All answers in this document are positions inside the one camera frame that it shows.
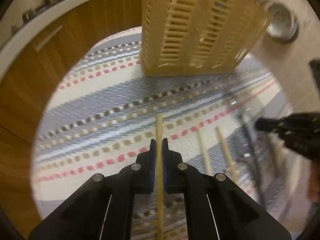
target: white countertop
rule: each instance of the white countertop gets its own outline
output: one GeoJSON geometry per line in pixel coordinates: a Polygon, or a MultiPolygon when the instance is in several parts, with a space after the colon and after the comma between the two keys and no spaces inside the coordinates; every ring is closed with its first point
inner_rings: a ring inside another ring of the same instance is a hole
{"type": "Polygon", "coordinates": [[[64,0],[23,26],[0,51],[0,80],[23,48],[50,23],[89,0],[64,0]]]}

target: cabinet handle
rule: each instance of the cabinet handle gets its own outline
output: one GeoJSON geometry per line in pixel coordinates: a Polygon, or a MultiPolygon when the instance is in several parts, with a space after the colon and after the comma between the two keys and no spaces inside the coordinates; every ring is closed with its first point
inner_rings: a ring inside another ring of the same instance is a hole
{"type": "Polygon", "coordinates": [[[48,41],[50,41],[52,38],[53,38],[53,36],[54,35],[56,35],[57,33],[58,33],[58,31],[60,31],[61,29],[63,28],[63,26],[62,25],[60,25],[58,28],[56,28],[52,33],[50,33],[43,41],[41,41],[40,43],[39,43],[39,45],[38,46],[36,46],[36,52],[39,52],[41,49],[42,49],[42,47],[44,46],[44,45],[46,45],[46,43],[48,42],[48,41]]]}

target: wooden cabinet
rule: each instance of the wooden cabinet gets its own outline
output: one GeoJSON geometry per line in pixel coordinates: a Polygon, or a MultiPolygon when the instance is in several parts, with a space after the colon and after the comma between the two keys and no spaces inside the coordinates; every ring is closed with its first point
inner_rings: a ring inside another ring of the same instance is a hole
{"type": "Polygon", "coordinates": [[[25,238],[39,222],[29,184],[31,146],[51,94],[95,43],[140,26],[141,19],[141,0],[90,0],[42,30],[3,77],[0,167],[10,176],[0,176],[0,205],[25,238]]]}

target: blurred object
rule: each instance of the blurred object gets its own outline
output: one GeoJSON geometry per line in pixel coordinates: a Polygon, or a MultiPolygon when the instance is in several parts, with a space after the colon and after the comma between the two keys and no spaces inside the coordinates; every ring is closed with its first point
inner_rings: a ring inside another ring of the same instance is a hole
{"type": "Polygon", "coordinates": [[[310,165],[308,198],[310,201],[317,203],[320,201],[320,166],[314,162],[311,162],[310,165]]]}
{"type": "Polygon", "coordinates": [[[46,8],[50,6],[50,4],[51,4],[51,0],[43,0],[42,3],[35,9],[35,11],[37,13],[41,13],[44,10],[46,10],[46,8]]]}
{"type": "Polygon", "coordinates": [[[211,168],[211,164],[210,164],[210,157],[208,154],[208,149],[204,144],[203,135],[202,135],[200,127],[197,129],[197,135],[198,135],[200,150],[201,150],[201,154],[202,154],[202,158],[203,158],[203,162],[204,162],[205,173],[212,176],[213,174],[212,174],[212,168],[211,168]]]}
{"type": "Polygon", "coordinates": [[[16,230],[6,213],[0,206],[0,232],[2,239],[6,240],[25,240],[16,230]]]}
{"type": "Polygon", "coordinates": [[[285,5],[277,2],[270,5],[267,11],[273,16],[267,27],[267,33],[272,38],[294,41],[297,38],[295,34],[298,31],[298,21],[294,14],[285,5]]]}
{"type": "Polygon", "coordinates": [[[318,90],[320,90],[320,59],[313,59],[309,62],[318,90]]]}
{"type": "Polygon", "coordinates": [[[217,126],[215,128],[215,131],[216,131],[216,136],[219,139],[223,154],[224,154],[224,156],[226,158],[226,161],[228,163],[228,166],[229,166],[229,169],[230,169],[230,173],[231,173],[231,179],[233,180],[234,183],[237,184],[238,183],[238,178],[237,178],[235,167],[233,165],[233,161],[232,161],[232,157],[231,157],[231,154],[230,154],[229,147],[228,147],[228,145],[226,143],[226,140],[224,139],[224,137],[223,137],[223,135],[221,133],[220,127],[217,126]]]}
{"type": "Polygon", "coordinates": [[[272,167],[274,169],[276,178],[278,178],[280,176],[280,168],[279,168],[277,160],[276,160],[276,158],[277,158],[276,155],[278,154],[279,151],[273,145],[272,138],[269,135],[267,135],[263,132],[260,132],[258,134],[259,134],[259,137],[258,137],[257,145],[262,146],[267,149],[270,149],[270,157],[271,157],[272,167]]]}
{"type": "Polygon", "coordinates": [[[162,156],[163,123],[162,114],[156,114],[156,192],[157,192],[157,238],[163,240],[163,186],[164,165],[162,156]]]}
{"type": "Polygon", "coordinates": [[[278,133],[284,145],[320,165],[320,114],[291,114],[281,119],[260,117],[256,121],[260,131],[278,133]]]}
{"type": "Polygon", "coordinates": [[[24,14],[22,14],[23,23],[26,24],[31,21],[35,17],[33,10],[30,10],[24,14]]]}
{"type": "Polygon", "coordinates": [[[255,0],[143,0],[147,76],[233,72],[270,21],[255,0]]]}
{"type": "Polygon", "coordinates": [[[247,142],[244,142],[244,144],[247,144],[247,148],[249,149],[250,152],[238,152],[238,158],[241,162],[245,163],[245,165],[248,167],[250,170],[250,173],[252,175],[252,178],[255,182],[255,186],[257,187],[257,191],[259,194],[259,204],[265,209],[266,208],[266,203],[264,199],[264,195],[261,189],[262,185],[262,176],[261,176],[261,171],[257,159],[257,155],[253,146],[253,142],[251,139],[250,132],[247,128],[247,124],[244,120],[244,114],[250,109],[247,109],[246,111],[243,111],[241,105],[238,104],[238,99],[236,98],[236,95],[233,94],[232,92],[230,93],[230,97],[232,98],[229,103],[230,103],[230,108],[233,109],[232,115],[235,116],[240,124],[241,128],[243,131],[244,136],[247,138],[247,142]]]}
{"type": "Polygon", "coordinates": [[[15,35],[18,32],[19,28],[16,25],[13,25],[11,28],[11,35],[15,35]]]}
{"type": "Polygon", "coordinates": [[[13,0],[3,19],[1,19],[0,29],[0,47],[8,41],[12,35],[12,26],[16,25],[18,29],[23,26],[22,14],[38,7],[43,0],[13,0]]]}

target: black tool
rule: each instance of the black tool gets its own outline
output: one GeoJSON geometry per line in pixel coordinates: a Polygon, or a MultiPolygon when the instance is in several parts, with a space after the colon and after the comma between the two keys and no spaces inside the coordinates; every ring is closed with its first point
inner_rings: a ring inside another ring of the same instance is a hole
{"type": "Polygon", "coordinates": [[[183,163],[166,138],[162,151],[164,189],[184,194],[189,240],[291,239],[287,229],[225,174],[209,176],[183,163]]]}
{"type": "Polygon", "coordinates": [[[130,240],[135,194],[151,194],[156,141],[118,174],[94,174],[30,233],[29,240],[130,240]]]}
{"type": "Polygon", "coordinates": [[[232,115],[239,120],[239,123],[241,124],[241,131],[244,134],[244,137],[247,139],[247,145],[249,149],[249,152],[238,152],[238,159],[248,167],[257,188],[259,204],[266,209],[266,201],[262,190],[262,175],[258,157],[253,146],[254,143],[247,127],[247,123],[244,120],[244,115],[248,114],[248,112],[242,109],[241,104],[234,93],[228,92],[226,94],[230,96],[230,100],[227,102],[229,109],[232,109],[232,115]]]}
{"type": "Polygon", "coordinates": [[[320,114],[291,114],[282,119],[259,118],[256,128],[278,133],[284,145],[320,165],[320,114]]]}
{"type": "MultiPolygon", "coordinates": [[[[29,240],[129,240],[134,194],[154,187],[156,141],[118,174],[93,175],[29,235],[29,240]]],[[[223,173],[183,163],[162,141],[164,190],[183,193],[189,240],[289,240],[289,232],[223,173]]]]}

